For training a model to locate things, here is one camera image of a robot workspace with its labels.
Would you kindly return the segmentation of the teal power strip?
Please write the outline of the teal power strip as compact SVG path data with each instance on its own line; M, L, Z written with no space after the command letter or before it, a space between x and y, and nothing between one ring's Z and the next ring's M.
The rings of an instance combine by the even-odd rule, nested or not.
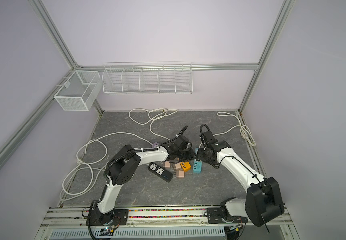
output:
M202 161L194 160L193 162L193 172L200 174L202 172Z

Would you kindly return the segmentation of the orange power strip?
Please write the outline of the orange power strip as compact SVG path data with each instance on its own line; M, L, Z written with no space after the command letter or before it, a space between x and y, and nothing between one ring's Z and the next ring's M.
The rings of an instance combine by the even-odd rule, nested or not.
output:
M187 172L191 169L191 165L189 162L180 162L180 165L184 172Z

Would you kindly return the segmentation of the purple power strip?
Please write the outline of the purple power strip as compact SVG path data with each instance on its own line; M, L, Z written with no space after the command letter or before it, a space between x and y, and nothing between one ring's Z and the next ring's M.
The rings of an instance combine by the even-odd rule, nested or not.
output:
M155 142L152 144L151 148L158 148L159 146L160 146L160 143Z

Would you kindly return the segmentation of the black power strip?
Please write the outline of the black power strip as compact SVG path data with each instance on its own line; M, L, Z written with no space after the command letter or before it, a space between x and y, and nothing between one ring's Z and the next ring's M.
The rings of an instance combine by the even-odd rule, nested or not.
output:
M158 176L160 179L166 181L167 183L170 183L173 179L173 174L171 172L158 166L155 163L150 163L148 165L148 170L152 172L154 175Z

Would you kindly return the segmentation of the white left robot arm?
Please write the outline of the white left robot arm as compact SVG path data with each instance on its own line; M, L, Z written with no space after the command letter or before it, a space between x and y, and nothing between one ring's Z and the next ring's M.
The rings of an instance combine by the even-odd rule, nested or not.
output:
M104 225L114 218L115 202L120 190L125 183L132 179L140 165L147 164L151 173L169 183L173 174L156 163L168 163L175 158L178 158L179 161L188 161L192 160L194 156L195 152L192 148L160 146L134 149L131 145L125 145L107 164L104 171L106 185L100 200L94 203L90 210L89 220L95 225Z

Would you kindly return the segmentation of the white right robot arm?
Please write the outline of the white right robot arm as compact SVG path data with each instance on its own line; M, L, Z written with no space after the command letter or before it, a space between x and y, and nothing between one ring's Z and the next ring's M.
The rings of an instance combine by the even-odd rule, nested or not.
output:
M216 168L225 167L246 192L244 199L230 198L221 203L221 217L225 221L242 217L261 227L284 214L278 181L255 171L232 148L219 151L199 148L197 159Z

